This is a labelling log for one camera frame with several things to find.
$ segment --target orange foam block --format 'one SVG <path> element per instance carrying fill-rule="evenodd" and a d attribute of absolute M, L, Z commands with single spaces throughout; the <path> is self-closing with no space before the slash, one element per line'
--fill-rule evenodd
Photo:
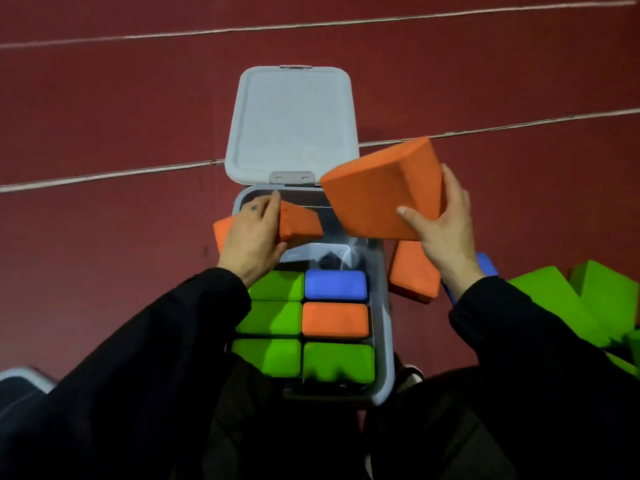
<path fill-rule="evenodd" d="M 444 210 L 442 169 L 426 136 L 340 165 L 320 179 L 348 235 L 417 241 L 397 215 L 405 205 L 428 219 Z"/>
<path fill-rule="evenodd" d="M 440 272 L 422 252 L 421 243 L 398 242 L 389 272 L 389 291 L 428 303 L 439 290 Z"/>
<path fill-rule="evenodd" d="M 229 216 L 213 224 L 213 234 L 216 236 L 219 252 L 222 252 L 222 246 L 225 244 L 227 234 L 235 218 L 235 216 Z M 295 247 L 308 241 L 320 239 L 322 236 L 322 225 L 318 214 L 299 205 L 280 202 L 278 242 L 286 241 L 290 247 Z"/>
<path fill-rule="evenodd" d="M 308 337 L 361 339 L 369 335 L 369 311 L 363 303 L 320 303 L 302 306 L 302 333 Z"/>

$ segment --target person's left hand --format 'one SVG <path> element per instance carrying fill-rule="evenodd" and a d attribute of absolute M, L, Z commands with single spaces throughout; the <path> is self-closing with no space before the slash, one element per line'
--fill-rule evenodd
<path fill-rule="evenodd" d="M 274 267 L 287 250 L 276 244 L 280 222 L 280 193 L 256 197 L 236 215 L 220 253 L 218 267 L 240 278 L 249 288 Z"/>

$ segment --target gray plastic lid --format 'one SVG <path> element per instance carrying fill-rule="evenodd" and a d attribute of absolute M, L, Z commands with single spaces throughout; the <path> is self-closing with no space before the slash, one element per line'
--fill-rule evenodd
<path fill-rule="evenodd" d="M 347 72 L 310 66 L 244 71 L 225 159 L 232 180 L 245 185 L 314 184 L 358 157 Z"/>

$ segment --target blue block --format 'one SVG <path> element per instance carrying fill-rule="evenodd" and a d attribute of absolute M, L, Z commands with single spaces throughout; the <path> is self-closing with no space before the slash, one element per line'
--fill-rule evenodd
<path fill-rule="evenodd" d="M 480 269 L 482 269 L 484 274 L 486 274 L 487 276 L 498 276 L 498 270 L 489 260 L 489 256 L 484 253 L 476 253 L 476 259 L 478 259 L 478 264 L 480 265 Z M 451 300 L 451 304 L 455 305 L 458 301 L 453 298 L 453 293 L 451 292 L 451 290 L 449 290 L 447 285 L 444 282 L 442 282 L 442 284 L 444 286 L 444 291 L 447 292 L 447 296 Z"/>
<path fill-rule="evenodd" d="M 367 278 L 362 271 L 309 269 L 305 273 L 305 298 L 364 301 Z"/>

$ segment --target hand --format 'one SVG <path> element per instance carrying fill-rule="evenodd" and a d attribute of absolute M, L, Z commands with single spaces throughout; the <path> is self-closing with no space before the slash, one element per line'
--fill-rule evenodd
<path fill-rule="evenodd" d="M 242 206 L 227 234 L 218 267 L 240 278 L 249 288 L 276 266 L 287 243 L 276 245 L 280 193 L 256 197 Z"/>
<path fill-rule="evenodd" d="M 463 190 L 451 169 L 442 164 L 447 209 L 437 221 L 417 210 L 398 207 L 397 212 L 420 236 L 422 250 L 439 270 L 456 299 L 484 278 L 476 258 L 469 192 Z"/>

